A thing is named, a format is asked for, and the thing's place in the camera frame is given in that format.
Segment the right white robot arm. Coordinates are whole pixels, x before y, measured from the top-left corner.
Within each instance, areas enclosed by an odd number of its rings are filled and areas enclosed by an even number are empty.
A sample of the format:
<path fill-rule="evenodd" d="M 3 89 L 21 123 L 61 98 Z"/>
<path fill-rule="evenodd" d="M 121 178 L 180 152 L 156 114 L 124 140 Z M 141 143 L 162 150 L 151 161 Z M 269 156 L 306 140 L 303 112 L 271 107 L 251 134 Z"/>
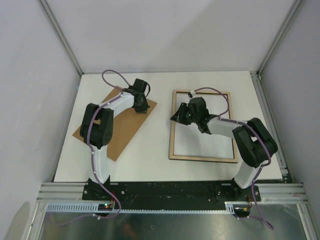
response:
<path fill-rule="evenodd" d="M 210 114 L 203 97 L 193 97 L 181 103 L 170 120 L 185 126 L 196 124 L 202 134 L 220 135 L 233 139 L 237 145 L 242 164 L 232 179 L 231 196 L 242 201 L 262 169 L 271 164 L 278 145 L 259 118 L 236 121 Z"/>

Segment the landscape photo print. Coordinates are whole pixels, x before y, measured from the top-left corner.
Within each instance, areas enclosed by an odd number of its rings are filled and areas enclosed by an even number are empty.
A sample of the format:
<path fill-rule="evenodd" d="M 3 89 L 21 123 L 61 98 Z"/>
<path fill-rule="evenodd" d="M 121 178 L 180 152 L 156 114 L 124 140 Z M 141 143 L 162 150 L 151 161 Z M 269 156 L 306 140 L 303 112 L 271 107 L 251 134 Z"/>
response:
<path fill-rule="evenodd" d="M 227 109 L 224 97 L 218 93 L 202 91 L 197 94 L 206 102 L 210 114 L 218 115 Z M 174 156 L 200 157 L 214 159 L 235 159 L 233 140 L 229 137 L 201 133 L 194 123 L 183 125 L 174 124 Z"/>

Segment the black picture frame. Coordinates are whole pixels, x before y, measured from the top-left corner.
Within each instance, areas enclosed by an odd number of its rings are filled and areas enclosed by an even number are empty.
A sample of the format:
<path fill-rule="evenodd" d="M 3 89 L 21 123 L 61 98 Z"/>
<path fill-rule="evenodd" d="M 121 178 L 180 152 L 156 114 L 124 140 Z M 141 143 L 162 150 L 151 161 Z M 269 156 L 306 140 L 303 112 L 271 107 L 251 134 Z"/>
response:
<path fill-rule="evenodd" d="M 196 94 L 206 91 L 210 94 L 219 94 L 212 90 L 200 90 Z M 173 90 L 172 93 L 172 104 L 171 104 L 171 116 L 175 114 L 181 105 L 181 103 L 188 103 L 189 90 Z M 238 150 L 236 146 L 235 140 L 232 139 L 233 147 L 235 151 L 235 159 L 221 159 L 221 158 L 210 158 L 210 157 L 186 157 L 186 156 L 175 156 L 173 155 L 174 150 L 174 141 L 175 141 L 175 125 L 173 124 L 174 121 L 170 121 L 170 135 L 169 135 L 169 159 L 170 160 L 181 160 L 181 161 L 196 161 L 196 162 L 215 162 L 215 163 L 230 163 L 230 164 L 237 164 L 239 162 L 238 157 Z"/>

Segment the brown cardboard backing board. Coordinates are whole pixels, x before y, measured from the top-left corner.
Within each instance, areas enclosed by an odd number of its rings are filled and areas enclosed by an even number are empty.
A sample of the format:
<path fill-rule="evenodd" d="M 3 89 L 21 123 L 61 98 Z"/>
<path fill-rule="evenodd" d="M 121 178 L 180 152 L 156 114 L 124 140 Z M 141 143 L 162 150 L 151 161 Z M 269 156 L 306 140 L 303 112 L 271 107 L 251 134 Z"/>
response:
<path fill-rule="evenodd" d="M 112 161 L 117 161 L 124 149 L 157 105 L 155 101 L 150 99 L 147 99 L 147 103 L 150 108 L 146 114 L 138 114 L 133 108 L 128 108 L 115 117 L 112 138 L 106 151 L 106 156 Z"/>

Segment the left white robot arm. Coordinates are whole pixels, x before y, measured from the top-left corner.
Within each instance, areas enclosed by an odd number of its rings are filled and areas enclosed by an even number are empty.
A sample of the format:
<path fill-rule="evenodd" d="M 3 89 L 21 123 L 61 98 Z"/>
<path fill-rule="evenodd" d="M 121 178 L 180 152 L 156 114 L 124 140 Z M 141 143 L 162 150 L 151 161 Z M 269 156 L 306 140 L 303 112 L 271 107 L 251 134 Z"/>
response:
<path fill-rule="evenodd" d="M 93 194 L 100 200 L 107 199 L 111 193 L 111 188 L 104 183 L 110 177 L 107 148 L 113 136 L 114 118 L 130 108 L 137 114 L 146 114 L 150 108 L 147 102 L 150 90 L 149 83 L 137 78 L 132 85 L 120 89 L 111 99 L 86 106 L 80 136 L 91 151 L 92 173 L 89 178 L 97 183 Z"/>

